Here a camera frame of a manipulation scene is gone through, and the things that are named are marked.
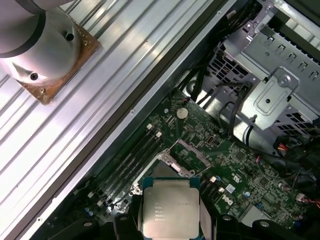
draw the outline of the corrugated metal panel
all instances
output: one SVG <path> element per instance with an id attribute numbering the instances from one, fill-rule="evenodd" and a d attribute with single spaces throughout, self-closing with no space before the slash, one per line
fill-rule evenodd
<path id="1" fill-rule="evenodd" d="M 0 72 L 0 234 L 13 229 L 213 0 L 76 0 L 101 48 L 43 106 Z"/>

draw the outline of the metal bracket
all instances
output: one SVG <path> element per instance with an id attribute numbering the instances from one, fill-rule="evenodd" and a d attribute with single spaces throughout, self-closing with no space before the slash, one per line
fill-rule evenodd
<path id="1" fill-rule="evenodd" d="M 242 114 L 260 129 L 273 125 L 289 105 L 291 93 L 298 87 L 298 79 L 284 68 L 278 68 L 269 80 L 260 82 L 248 95 Z"/>
<path id="2" fill-rule="evenodd" d="M 261 11 L 254 20 L 248 21 L 242 28 L 231 34 L 224 42 L 225 52 L 235 58 L 240 54 L 256 35 L 267 25 L 277 12 L 271 1 L 257 0 L 262 5 Z"/>

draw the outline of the cylindrical metal mount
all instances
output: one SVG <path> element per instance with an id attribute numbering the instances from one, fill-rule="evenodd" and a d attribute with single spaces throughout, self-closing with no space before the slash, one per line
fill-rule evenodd
<path id="1" fill-rule="evenodd" d="M 27 50 L 1 53 L 0 67 L 23 83 L 53 84 L 76 64 L 81 46 L 79 32 L 71 18 L 55 8 L 39 15 L 34 35 L 38 36 L 34 42 L 32 37 L 28 39 L 32 45 L 27 45 Z"/>

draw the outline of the red wire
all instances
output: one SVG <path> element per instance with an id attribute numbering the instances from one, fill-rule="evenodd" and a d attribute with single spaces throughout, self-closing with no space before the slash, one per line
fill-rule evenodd
<path id="1" fill-rule="evenodd" d="M 289 149 L 287 146 L 283 145 L 282 143 L 279 144 L 279 147 L 283 148 L 286 151 L 288 151 Z"/>

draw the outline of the motherboard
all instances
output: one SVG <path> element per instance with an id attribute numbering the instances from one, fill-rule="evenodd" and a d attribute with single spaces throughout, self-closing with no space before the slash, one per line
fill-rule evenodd
<path id="1" fill-rule="evenodd" d="M 304 212 L 292 188 L 257 156 L 238 147 L 228 133 L 179 90 L 168 95 L 140 125 L 106 167 L 86 185 L 63 217 L 67 226 L 79 218 L 101 224 L 128 210 L 142 194 L 144 177 L 200 177 L 200 195 L 222 214 L 251 227 L 270 219 L 292 228 Z"/>

